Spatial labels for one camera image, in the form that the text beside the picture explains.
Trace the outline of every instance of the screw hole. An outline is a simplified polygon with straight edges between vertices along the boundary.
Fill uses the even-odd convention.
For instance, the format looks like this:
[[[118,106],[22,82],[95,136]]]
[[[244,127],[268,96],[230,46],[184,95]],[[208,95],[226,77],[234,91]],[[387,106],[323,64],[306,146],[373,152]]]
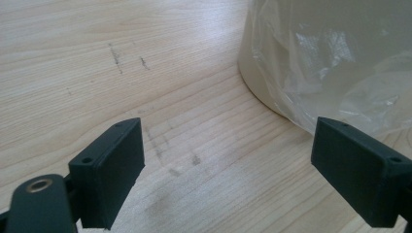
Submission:
[[[391,160],[392,162],[401,162],[401,161],[402,161],[402,160],[401,160],[400,158],[398,158],[398,157],[391,157],[390,160]]]
[[[89,162],[91,162],[92,160],[93,160],[93,159],[87,157],[87,158],[82,159],[82,162],[83,162],[83,163],[89,163]]]
[[[26,191],[30,193],[39,192],[52,185],[52,180],[50,179],[41,179],[31,183],[27,188]]]

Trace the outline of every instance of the light wood surface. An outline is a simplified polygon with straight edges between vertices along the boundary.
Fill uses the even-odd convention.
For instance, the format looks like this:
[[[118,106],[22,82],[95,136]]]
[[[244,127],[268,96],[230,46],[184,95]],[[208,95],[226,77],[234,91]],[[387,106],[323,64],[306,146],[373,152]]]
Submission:
[[[236,64],[247,0],[0,2],[0,210],[117,121],[146,168],[113,232],[371,229],[310,164],[313,137],[262,105]],[[381,138],[410,156],[410,131]],[[81,232],[103,232],[85,230]]]

